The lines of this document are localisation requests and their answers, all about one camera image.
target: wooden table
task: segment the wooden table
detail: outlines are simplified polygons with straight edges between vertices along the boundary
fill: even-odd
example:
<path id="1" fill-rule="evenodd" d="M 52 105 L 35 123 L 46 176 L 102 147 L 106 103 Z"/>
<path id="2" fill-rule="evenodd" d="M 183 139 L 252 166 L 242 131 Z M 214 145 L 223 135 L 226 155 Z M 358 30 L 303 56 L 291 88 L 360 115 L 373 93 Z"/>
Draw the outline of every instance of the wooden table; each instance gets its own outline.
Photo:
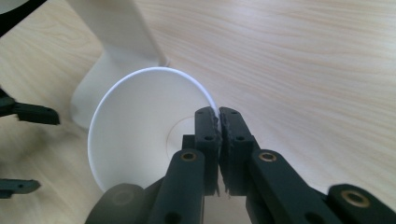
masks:
<path id="1" fill-rule="evenodd" d="M 350 183 L 396 209 L 396 5 L 392 0 L 139 0 L 171 67 L 242 113 L 262 148 L 313 188 Z M 1 223 L 83 223 L 102 192 L 69 102 L 101 46 L 64 0 L 0 39 L 0 81 L 62 125 L 0 119 L 0 176 L 42 187 L 0 201 Z M 205 223 L 249 223 L 243 197 L 205 199 Z"/>

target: white paper cup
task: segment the white paper cup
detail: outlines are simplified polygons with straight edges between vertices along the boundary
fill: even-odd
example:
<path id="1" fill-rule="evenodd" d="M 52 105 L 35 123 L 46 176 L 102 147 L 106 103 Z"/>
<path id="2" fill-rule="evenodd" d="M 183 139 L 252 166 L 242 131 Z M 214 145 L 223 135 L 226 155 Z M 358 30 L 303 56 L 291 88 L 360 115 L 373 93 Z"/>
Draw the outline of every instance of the white paper cup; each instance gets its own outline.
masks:
<path id="1" fill-rule="evenodd" d="M 189 75 L 166 67 L 142 69 L 121 79 L 97 107 L 88 155 L 102 191 L 120 183 L 146 188 L 162 178 L 183 134 L 194 134 L 194 113 L 216 105 Z"/>

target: white cylindrical stand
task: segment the white cylindrical stand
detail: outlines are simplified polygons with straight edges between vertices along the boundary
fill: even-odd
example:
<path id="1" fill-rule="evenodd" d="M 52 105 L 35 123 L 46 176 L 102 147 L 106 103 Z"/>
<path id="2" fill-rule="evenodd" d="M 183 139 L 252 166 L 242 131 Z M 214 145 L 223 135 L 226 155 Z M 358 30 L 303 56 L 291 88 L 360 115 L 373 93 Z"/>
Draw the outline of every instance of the white cylindrical stand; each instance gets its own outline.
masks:
<path id="1" fill-rule="evenodd" d="M 88 129 L 106 92 L 120 79 L 142 68 L 168 61 L 152 38 L 132 0 L 67 0 L 100 40 L 102 56 L 83 78 L 71 101 L 75 123 Z"/>

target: black bracket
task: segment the black bracket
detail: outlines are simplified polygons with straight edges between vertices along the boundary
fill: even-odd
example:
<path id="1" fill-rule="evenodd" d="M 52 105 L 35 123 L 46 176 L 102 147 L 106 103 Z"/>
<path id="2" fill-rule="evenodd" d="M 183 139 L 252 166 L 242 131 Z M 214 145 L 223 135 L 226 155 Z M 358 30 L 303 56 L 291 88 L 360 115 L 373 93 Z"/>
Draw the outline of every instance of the black bracket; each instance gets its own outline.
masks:
<path id="1" fill-rule="evenodd" d="M 60 124 L 58 113 L 42 105 L 21 104 L 0 88 L 0 117 L 16 114 L 19 120 Z M 0 179 L 0 199 L 8 199 L 12 194 L 26 194 L 40 187 L 36 180 Z"/>
<path id="2" fill-rule="evenodd" d="M 165 177 L 147 189 L 122 184 L 107 191 L 86 223 L 202 223 L 204 196 L 218 188 L 218 165 L 230 195 L 247 197 L 253 224 L 396 223 L 396 214 L 364 189 L 337 185 L 325 195 L 310 188 L 279 153 L 260 149 L 238 111 L 219 111 L 221 135 L 213 110 L 198 110 L 195 135 L 183 136 Z"/>

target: screw hole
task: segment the screw hole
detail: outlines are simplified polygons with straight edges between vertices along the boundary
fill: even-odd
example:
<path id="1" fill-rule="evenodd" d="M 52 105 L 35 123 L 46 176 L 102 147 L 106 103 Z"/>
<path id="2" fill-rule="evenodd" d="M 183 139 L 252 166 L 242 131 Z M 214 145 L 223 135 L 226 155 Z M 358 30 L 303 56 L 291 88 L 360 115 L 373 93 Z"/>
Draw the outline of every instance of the screw hole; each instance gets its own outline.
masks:
<path id="1" fill-rule="evenodd" d="M 181 154 L 181 159 L 183 161 L 195 161 L 195 159 L 197 158 L 197 155 L 195 155 L 195 153 L 192 152 L 186 152 Z"/>
<path id="2" fill-rule="evenodd" d="M 350 203 L 354 206 L 361 208 L 370 206 L 369 199 L 356 190 L 343 190 L 341 191 L 341 196 L 347 203 Z"/>
<path id="3" fill-rule="evenodd" d="M 276 155 L 269 152 L 260 153 L 259 158 L 262 161 L 276 161 Z"/>

